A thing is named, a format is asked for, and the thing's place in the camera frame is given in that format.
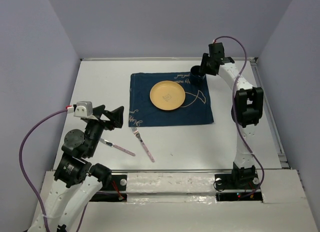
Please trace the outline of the dark blue patterned mug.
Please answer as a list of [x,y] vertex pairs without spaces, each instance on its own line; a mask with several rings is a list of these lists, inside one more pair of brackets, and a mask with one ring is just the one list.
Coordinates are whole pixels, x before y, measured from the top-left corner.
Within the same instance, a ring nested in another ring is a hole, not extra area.
[[200,75],[200,66],[199,65],[194,65],[190,69],[190,83],[194,86],[200,87],[206,78],[206,75]]

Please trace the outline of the pink-handled metal knife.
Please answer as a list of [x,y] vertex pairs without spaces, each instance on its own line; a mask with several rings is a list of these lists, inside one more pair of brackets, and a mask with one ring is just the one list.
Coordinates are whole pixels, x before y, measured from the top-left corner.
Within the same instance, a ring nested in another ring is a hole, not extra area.
[[100,138],[99,141],[100,141],[101,143],[103,143],[104,145],[107,145],[107,146],[109,146],[109,147],[111,147],[111,148],[115,148],[115,149],[117,149],[117,150],[119,150],[119,151],[122,151],[122,152],[124,152],[124,153],[126,153],[126,154],[128,154],[128,155],[130,155],[130,156],[133,156],[133,157],[136,156],[136,154],[135,154],[134,152],[129,151],[129,150],[127,150],[127,149],[125,149],[125,148],[123,148],[123,147],[121,147],[121,146],[119,146],[119,145],[117,145],[117,144],[114,144],[114,143],[112,143],[112,142],[109,142],[109,141],[107,141],[107,140],[105,140],[105,139],[103,139],[103,138]]

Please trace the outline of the pink-handled metal fork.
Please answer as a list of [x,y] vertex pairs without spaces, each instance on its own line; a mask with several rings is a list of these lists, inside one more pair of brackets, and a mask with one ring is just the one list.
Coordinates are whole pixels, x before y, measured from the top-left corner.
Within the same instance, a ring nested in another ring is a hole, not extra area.
[[138,129],[136,127],[131,127],[131,130],[133,132],[133,134],[135,135],[135,137],[139,140],[141,146],[143,147],[145,153],[147,154],[147,156],[149,157],[150,161],[152,163],[155,162],[154,157],[152,156],[151,152],[149,151],[148,147],[146,146],[145,142],[143,141],[140,132],[138,131]]

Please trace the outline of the dark blue fish-print cloth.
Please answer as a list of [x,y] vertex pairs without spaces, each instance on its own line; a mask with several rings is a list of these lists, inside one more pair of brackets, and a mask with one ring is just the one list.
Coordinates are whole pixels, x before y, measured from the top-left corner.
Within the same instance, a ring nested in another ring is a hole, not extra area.
[[[214,122],[207,79],[200,85],[190,82],[189,72],[133,73],[130,75],[129,127],[167,127],[207,125]],[[161,81],[182,86],[185,100],[175,110],[162,110],[150,99],[152,87]]]

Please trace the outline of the yellow round plate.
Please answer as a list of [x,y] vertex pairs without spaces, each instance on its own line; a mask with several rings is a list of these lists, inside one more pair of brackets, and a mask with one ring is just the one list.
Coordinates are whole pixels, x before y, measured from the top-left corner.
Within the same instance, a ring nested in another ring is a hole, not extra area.
[[184,103],[186,93],[180,84],[164,80],[156,83],[151,88],[149,98],[156,108],[164,111],[173,111]]

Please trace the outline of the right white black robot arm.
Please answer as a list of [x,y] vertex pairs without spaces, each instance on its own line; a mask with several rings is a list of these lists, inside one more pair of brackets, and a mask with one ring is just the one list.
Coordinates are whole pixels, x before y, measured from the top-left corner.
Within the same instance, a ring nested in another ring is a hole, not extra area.
[[260,185],[256,165],[260,162],[249,143],[263,115],[264,91],[243,77],[243,70],[237,69],[231,57],[225,56],[221,42],[209,44],[208,50],[202,56],[199,72],[201,75],[220,76],[231,89],[231,117],[237,130],[232,170],[215,175],[215,189],[218,192],[248,188],[256,190]]

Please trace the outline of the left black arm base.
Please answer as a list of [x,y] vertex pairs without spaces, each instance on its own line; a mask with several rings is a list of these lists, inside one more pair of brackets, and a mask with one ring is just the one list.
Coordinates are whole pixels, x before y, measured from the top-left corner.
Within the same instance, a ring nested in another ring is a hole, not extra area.
[[113,174],[111,182],[103,186],[90,200],[90,202],[118,203],[127,201],[127,175]]

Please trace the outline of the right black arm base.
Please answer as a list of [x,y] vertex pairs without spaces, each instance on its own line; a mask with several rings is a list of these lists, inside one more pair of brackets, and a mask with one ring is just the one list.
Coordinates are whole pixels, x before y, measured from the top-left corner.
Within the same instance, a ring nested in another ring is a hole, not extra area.
[[256,174],[253,179],[245,180],[235,184],[232,175],[219,173],[214,175],[213,188],[216,191],[217,202],[239,202],[239,201],[263,201],[261,189],[258,188],[260,181]]

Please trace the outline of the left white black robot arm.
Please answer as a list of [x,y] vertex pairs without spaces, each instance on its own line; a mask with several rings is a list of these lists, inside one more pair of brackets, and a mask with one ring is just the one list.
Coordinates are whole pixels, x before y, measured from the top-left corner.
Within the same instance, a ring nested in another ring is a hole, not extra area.
[[80,118],[86,127],[72,129],[64,136],[62,157],[47,199],[39,201],[41,212],[30,232],[67,232],[92,197],[108,188],[112,180],[108,167],[87,160],[93,157],[104,131],[122,128],[124,107],[108,111],[104,105],[93,107],[90,101],[79,101],[63,112]]

